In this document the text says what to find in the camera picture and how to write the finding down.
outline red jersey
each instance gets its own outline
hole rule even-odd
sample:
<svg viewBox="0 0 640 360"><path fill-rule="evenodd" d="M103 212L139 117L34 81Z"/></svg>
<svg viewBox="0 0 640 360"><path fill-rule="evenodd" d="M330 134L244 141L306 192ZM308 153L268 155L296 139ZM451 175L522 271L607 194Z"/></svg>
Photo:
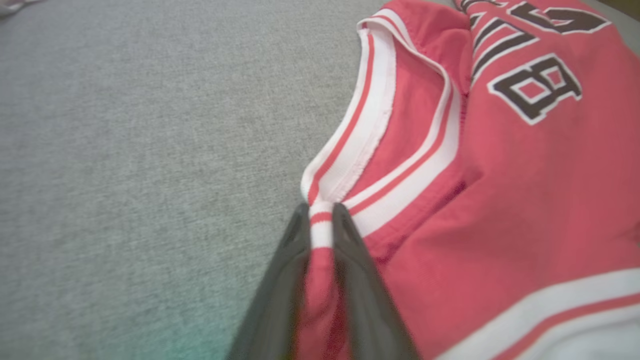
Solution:
<svg viewBox="0 0 640 360"><path fill-rule="evenodd" d="M578 0L393 0L301 184L297 353L345 359L331 210L424 359L640 354L640 61Z"/></svg>

